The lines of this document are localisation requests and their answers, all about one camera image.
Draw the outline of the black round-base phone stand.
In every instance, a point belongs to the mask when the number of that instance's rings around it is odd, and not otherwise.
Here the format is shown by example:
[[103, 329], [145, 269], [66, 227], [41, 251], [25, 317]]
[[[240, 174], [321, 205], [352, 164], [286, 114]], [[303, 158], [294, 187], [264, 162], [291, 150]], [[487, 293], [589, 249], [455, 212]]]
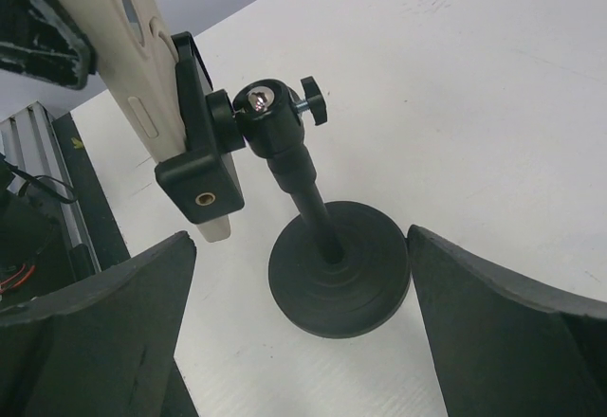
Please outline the black round-base phone stand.
[[304, 113], [328, 120], [318, 83], [302, 91], [262, 79], [236, 96], [212, 88], [193, 36], [173, 38], [176, 91], [186, 148], [155, 168], [157, 183], [196, 224], [243, 208], [234, 152], [250, 148], [265, 160], [298, 215], [278, 236], [269, 257], [268, 284], [276, 304], [298, 328], [324, 338], [365, 335], [386, 322], [411, 282], [406, 238], [376, 208], [325, 202], [304, 143]]

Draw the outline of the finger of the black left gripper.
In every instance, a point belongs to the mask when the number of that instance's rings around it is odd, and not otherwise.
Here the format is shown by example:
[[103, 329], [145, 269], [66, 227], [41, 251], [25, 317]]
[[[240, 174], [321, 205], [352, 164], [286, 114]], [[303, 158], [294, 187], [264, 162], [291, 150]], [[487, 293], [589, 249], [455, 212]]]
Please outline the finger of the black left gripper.
[[97, 56], [59, 0], [1, 0], [1, 69], [82, 90]]

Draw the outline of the phone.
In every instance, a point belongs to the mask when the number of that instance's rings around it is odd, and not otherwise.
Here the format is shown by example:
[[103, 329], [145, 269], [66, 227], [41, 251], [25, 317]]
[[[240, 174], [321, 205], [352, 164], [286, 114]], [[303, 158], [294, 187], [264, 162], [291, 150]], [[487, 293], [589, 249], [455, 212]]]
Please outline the phone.
[[98, 73], [159, 164], [186, 151], [177, 51], [156, 0], [58, 0], [97, 54]]

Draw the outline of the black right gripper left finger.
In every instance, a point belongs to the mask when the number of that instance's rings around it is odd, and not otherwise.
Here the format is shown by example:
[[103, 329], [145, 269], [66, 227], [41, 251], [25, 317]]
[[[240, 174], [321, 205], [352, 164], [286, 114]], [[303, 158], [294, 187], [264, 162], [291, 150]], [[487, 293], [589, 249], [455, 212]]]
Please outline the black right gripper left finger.
[[175, 346], [195, 259], [180, 231], [2, 311], [2, 415], [194, 416]]

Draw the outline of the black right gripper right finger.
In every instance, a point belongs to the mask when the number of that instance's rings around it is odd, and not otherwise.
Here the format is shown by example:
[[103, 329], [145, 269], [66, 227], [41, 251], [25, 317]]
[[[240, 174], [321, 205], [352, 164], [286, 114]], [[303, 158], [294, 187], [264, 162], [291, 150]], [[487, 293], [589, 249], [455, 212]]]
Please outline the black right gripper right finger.
[[606, 304], [408, 231], [414, 287], [450, 416], [603, 416]]

